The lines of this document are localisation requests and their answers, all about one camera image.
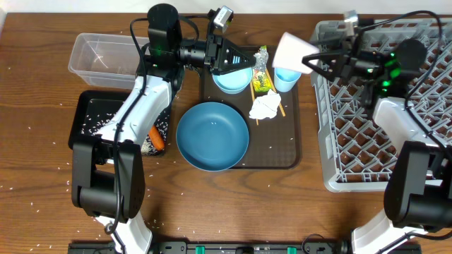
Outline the pink cup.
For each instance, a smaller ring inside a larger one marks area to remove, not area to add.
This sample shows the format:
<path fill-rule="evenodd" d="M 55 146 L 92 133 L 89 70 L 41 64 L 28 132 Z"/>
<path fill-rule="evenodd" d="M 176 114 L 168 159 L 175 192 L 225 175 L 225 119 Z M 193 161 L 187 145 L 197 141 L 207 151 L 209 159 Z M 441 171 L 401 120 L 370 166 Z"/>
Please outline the pink cup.
<path fill-rule="evenodd" d="M 319 53 L 319 48 L 285 32 L 277 46 L 273 57 L 273 68 L 284 68 L 302 74 L 310 74 L 311 67 L 302 63 L 305 56 Z"/>

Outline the light blue bowl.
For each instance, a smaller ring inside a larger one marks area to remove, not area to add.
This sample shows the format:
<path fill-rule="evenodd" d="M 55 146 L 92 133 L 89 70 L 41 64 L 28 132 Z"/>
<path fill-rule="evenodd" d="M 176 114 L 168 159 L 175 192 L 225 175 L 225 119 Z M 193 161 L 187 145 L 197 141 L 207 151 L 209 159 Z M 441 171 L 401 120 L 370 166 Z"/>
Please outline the light blue bowl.
<path fill-rule="evenodd" d="M 238 94 L 249 86 L 252 68 L 245 68 L 224 75 L 213 75 L 214 83 L 227 94 Z"/>

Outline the light blue cup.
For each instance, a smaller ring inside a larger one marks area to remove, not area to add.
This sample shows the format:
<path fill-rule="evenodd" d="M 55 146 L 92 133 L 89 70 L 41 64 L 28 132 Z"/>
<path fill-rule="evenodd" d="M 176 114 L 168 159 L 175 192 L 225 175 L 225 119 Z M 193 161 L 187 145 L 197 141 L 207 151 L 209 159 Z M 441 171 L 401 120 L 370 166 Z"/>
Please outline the light blue cup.
<path fill-rule="evenodd" d="M 275 88 L 278 92 L 289 92 L 301 77 L 301 73 L 284 68 L 275 68 Z"/>

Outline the dark blue plate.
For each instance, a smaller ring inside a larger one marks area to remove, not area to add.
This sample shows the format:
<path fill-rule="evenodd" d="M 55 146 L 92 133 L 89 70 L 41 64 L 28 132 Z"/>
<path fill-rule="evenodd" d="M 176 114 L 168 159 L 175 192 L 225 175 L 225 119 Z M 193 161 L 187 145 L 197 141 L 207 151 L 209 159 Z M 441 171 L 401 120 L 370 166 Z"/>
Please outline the dark blue plate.
<path fill-rule="evenodd" d="M 232 168 L 246 154 L 249 141 L 249 128 L 242 115 L 219 102 L 203 102 L 190 108 L 176 131 L 182 157 L 204 171 Z"/>

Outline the orange carrot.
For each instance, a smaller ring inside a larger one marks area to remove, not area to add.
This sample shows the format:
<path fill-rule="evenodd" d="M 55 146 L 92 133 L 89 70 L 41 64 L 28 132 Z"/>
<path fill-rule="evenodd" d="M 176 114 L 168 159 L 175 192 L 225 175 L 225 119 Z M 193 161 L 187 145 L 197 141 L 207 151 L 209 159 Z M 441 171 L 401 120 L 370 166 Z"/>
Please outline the orange carrot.
<path fill-rule="evenodd" d="M 162 136 L 160 135 L 160 132 L 158 131 L 158 129 L 155 126 L 151 127 L 151 129 L 149 130 L 148 135 L 149 135 L 151 143 L 153 144 L 153 147 L 157 151 L 164 150 L 165 142 L 164 142 Z"/>

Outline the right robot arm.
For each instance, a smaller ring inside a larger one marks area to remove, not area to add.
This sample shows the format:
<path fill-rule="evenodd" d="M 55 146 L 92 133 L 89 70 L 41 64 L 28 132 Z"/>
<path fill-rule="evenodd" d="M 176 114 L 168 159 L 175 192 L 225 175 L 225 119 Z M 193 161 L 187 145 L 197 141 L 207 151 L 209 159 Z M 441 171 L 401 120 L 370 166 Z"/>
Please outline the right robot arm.
<path fill-rule="evenodd" d="M 419 237 L 442 241 L 451 228 L 451 146 L 435 135 L 409 105 L 408 84 L 420 73 L 427 49 L 403 40 L 392 52 L 342 49 L 304 56 L 302 63 L 324 78 L 367 80 L 361 105 L 389 137 L 398 158 L 384 191 L 383 210 L 351 235 L 353 253 L 389 253 Z"/>

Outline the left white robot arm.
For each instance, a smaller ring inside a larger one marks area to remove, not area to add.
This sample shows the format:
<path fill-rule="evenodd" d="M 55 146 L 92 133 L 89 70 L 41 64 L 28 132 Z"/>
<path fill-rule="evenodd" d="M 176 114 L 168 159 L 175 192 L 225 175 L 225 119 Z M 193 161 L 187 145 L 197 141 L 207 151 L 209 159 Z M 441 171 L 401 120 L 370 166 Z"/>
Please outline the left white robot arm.
<path fill-rule="evenodd" d="M 71 200 L 96 218 L 112 237 L 94 253 L 147 253 L 152 241 L 141 205 L 145 179 L 141 147 L 158 116 L 180 91 L 187 68 L 227 74 L 252 67 L 255 58 L 223 37 L 233 11 L 220 7 L 207 14 L 206 38 L 185 39 L 181 24 L 193 16 L 180 15 L 170 4 L 148 11 L 148 42 L 137 46 L 138 67 L 129 96 L 116 114 L 93 135 L 83 134 L 88 106 L 105 101 L 107 92 L 92 91 L 79 99 L 69 147 L 73 153 Z"/>

